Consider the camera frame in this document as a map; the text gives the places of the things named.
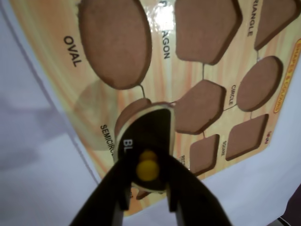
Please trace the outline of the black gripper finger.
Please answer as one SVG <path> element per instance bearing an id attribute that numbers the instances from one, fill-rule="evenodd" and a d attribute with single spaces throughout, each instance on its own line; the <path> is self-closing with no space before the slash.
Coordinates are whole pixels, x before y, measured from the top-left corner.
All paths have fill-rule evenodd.
<path id="1" fill-rule="evenodd" d="M 77 213 L 71 226 L 120 226 L 129 209 L 137 158 L 126 155 L 111 168 Z"/>
<path id="2" fill-rule="evenodd" d="M 166 190 L 170 212 L 179 226 L 230 226 L 215 195 L 183 164 L 159 149 L 159 181 Z"/>

